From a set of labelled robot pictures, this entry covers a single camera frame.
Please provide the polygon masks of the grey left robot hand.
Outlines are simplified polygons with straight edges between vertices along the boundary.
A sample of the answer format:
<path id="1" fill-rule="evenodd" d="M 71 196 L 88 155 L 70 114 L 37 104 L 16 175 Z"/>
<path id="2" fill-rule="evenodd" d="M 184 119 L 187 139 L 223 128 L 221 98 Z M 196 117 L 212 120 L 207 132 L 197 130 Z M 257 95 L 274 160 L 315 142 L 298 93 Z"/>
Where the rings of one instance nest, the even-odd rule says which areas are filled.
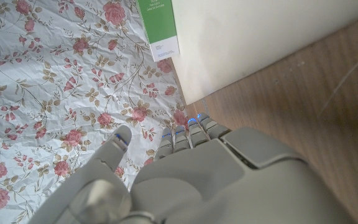
<path id="1" fill-rule="evenodd" d="M 32 223 L 352 223 L 293 149 L 201 113 L 165 129 L 152 163 L 128 189 L 116 175 L 131 141 L 115 130 L 32 216 Z"/>

